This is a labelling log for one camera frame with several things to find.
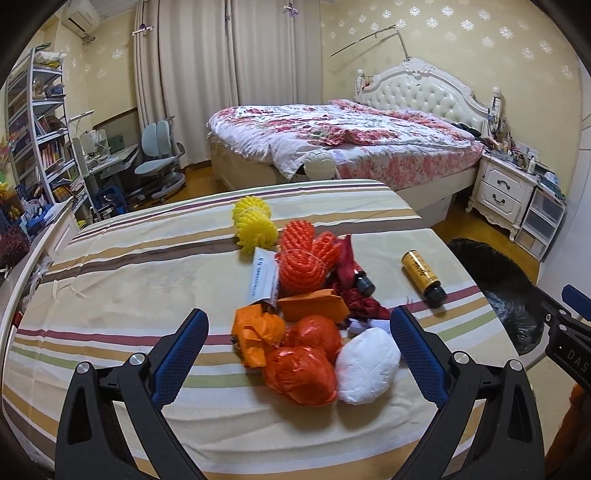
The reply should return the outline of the white tissue ball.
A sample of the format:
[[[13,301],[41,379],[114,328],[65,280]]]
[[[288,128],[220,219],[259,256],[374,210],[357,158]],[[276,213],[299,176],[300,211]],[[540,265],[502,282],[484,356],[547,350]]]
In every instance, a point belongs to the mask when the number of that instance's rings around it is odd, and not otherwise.
[[[392,335],[380,328],[370,328],[353,338],[335,361],[339,401],[373,403],[391,387],[401,357]]]

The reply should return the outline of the gold bottle black cap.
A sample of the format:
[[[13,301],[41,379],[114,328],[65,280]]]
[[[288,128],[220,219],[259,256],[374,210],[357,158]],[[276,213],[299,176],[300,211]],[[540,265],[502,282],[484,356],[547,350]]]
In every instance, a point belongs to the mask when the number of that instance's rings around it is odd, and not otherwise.
[[[422,255],[416,250],[409,250],[401,258],[401,263],[426,302],[433,308],[441,307],[447,300],[447,292]]]

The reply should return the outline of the orange paper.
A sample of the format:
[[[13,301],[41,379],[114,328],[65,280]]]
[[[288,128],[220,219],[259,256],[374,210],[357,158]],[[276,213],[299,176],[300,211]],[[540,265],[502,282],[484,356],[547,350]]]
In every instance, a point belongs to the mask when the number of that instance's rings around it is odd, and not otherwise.
[[[279,315],[253,304],[235,311],[231,339],[242,365],[250,369],[266,366],[266,355],[280,347],[287,326]]]

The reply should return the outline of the dark red wrapper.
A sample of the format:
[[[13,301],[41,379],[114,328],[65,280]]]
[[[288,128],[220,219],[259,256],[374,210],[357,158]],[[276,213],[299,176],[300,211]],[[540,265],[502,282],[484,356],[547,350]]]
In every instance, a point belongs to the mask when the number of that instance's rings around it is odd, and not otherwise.
[[[349,308],[349,316],[353,319],[368,322],[373,319],[390,318],[390,311],[373,297],[375,284],[356,264],[351,235],[339,238],[339,260],[335,264],[334,290],[344,300]]]

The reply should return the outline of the orange cardboard piece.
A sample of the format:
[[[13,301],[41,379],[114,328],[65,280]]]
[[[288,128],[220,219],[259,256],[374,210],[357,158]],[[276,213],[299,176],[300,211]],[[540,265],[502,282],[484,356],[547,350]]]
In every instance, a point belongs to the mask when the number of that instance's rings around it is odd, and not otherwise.
[[[290,323],[297,323],[297,321],[311,315],[320,315],[339,324],[351,315],[345,301],[341,296],[332,292],[332,289],[283,297],[277,300],[277,306],[283,313],[283,319]]]

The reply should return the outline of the red plastic bag ball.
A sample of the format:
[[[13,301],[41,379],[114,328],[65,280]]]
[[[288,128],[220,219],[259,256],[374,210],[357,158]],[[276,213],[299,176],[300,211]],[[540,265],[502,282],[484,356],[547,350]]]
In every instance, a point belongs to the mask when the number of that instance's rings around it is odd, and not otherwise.
[[[263,378],[271,389],[304,406],[325,406],[338,397],[335,369],[317,347],[280,347],[270,353]]]

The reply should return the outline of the white paper packet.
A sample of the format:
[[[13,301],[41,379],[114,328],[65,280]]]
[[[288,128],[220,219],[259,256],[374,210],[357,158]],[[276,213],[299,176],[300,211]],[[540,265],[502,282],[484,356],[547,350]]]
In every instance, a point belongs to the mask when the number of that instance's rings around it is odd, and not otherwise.
[[[276,308],[279,296],[279,267],[276,253],[259,247],[254,249],[247,303],[266,303]]]

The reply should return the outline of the orange foam net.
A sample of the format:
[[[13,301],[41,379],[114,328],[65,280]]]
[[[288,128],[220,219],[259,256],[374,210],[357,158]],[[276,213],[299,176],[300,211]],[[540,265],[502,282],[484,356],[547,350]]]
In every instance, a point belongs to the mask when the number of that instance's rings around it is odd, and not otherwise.
[[[311,222],[293,220],[283,229],[279,263],[280,291],[301,295],[322,289],[341,257],[341,241],[331,232],[315,233]]]

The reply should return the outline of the yellow foam net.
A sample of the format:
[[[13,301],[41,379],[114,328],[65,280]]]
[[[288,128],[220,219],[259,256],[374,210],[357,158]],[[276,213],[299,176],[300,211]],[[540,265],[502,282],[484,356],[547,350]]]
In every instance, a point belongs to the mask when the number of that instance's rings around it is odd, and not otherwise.
[[[238,246],[246,254],[252,254],[256,248],[266,250],[276,246],[279,232],[271,221],[270,205],[256,196],[245,196],[235,203],[232,210],[235,237]]]

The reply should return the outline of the red bottle black cap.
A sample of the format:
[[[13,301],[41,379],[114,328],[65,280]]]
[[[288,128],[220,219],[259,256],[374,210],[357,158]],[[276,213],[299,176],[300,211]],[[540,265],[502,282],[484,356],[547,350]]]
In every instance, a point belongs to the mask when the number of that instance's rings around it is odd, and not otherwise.
[[[363,297],[370,297],[376,290],[376,286],[363,270],[355,271],[355,288]]]

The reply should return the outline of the grey study desk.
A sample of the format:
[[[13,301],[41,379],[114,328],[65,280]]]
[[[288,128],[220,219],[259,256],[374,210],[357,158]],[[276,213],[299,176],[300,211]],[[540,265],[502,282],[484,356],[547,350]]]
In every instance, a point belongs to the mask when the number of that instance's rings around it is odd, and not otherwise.
[[[111,153],[106,138],[93,142],[90,133],[83,134],[81,138],[72,137],[71,146],[91,205],[94,205],[95,197],[100,190],[98,180],[108,179],[126,170],[139,154],[138,144]]]

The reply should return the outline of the white volleyball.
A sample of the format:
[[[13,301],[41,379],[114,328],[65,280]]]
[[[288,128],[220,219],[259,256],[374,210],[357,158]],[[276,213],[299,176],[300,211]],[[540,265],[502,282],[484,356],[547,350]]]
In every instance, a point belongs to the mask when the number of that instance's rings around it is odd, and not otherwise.
[[[305,176],[311,181],[332,180],[339,177],[335,159],[325,150],[305,154],[303,166]]]

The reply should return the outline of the white bookshelf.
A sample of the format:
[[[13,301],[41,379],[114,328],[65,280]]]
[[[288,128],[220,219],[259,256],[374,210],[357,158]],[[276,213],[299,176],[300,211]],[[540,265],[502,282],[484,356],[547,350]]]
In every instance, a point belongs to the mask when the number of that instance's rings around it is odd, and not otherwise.
[[[4,85],[6,133],[16,185],[46,204],[69,201],[82,227],[92,220],[92,203],[73,149],[65,58],[43,43],[17,62]]]

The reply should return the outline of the white tufted headboard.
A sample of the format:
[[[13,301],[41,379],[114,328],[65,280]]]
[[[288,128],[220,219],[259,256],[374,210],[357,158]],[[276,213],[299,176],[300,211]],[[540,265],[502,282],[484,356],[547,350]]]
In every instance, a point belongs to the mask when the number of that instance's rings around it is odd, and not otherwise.
[[[490,136],[500,125],[503,96],[495,87],[491,101],[481,103],[469,85],[412,57],[373,76],[356,71],[355,101],[379,110],[423,111]]]

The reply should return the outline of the beige curtains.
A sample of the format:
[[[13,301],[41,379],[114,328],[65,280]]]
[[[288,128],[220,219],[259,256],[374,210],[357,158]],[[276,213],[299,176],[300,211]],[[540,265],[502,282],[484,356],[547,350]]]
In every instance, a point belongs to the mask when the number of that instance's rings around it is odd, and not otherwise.
[[[211,159],[219,110],[322,100],[318,1],[139,1],[134,28],[140,125],[171,118],[183,167]]]

